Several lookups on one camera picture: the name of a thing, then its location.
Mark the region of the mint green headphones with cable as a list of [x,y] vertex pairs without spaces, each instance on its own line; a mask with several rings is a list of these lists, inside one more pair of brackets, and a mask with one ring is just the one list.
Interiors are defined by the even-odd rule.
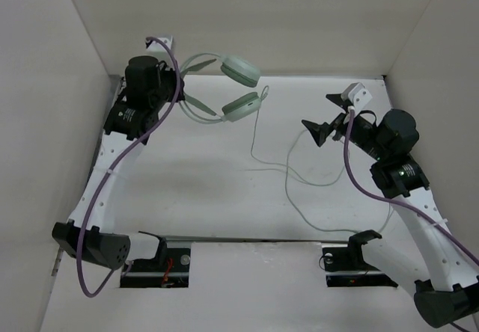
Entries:
[[351,186],[341,142],[318,150],[302,125],[335,114],[327,94],[356,83],[381,89],[382,80],[266,77],[249,87],[224,73],[199,76],[199,64],[193,57],[183,65],[186,99],[180,107],[208,128],[192,145],[207,159],[184,170],[199,175],[204,191],[188,193],[181,204],[183,234],[339,239],[368,229],[385,232],[393,207]]

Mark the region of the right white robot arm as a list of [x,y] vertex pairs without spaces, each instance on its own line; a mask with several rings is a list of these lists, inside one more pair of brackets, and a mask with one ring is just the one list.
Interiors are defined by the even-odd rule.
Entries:
[[[423,265],[388,246],[375,230],[349,237],[348,262],[372,266],[390,277],[412,297],[416,310],[432,328],[456,325],[478,313],[478,258],[453,237],[437,208],[430,183],[411,155],[419,140],[414,117],[390,109],[379,123],[364,119],[362,108],[372,97],[367,91],[337,93],[327,100],[342,108],[331,123],[303,120],[317,146],[329,136],[344,140],[344,165],[351,183],[367,197],[395,207],[418,248]],[[350,144],[373,158],[370,174],[380,194],[364,189],[353,176]]]

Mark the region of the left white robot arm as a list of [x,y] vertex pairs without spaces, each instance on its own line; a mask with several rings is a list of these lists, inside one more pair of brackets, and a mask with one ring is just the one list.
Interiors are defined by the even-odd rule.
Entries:
[[183,86],[176,68],[165,61],[148,55],[129,60],[82,197],[67,221],[52,229],[53,239],[70,257],[113,271],[126,262],[131,239],[114,232],[115,204],[160,121],[160,110],[182,95]]

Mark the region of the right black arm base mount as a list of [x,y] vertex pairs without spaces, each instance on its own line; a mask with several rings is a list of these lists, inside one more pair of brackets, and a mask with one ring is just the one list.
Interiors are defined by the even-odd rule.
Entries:
[[325,272],[329,288],[398,287],[377,268],[353,262],[345,244],[323,245],[318,265]]

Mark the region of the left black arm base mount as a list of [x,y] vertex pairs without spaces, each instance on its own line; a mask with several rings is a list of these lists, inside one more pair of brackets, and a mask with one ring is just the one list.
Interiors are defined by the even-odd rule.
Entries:
[[185,289],[189,287],[192,243],[166,241],[159,244],[155,257],[137,259],[123,268],[122,289]]

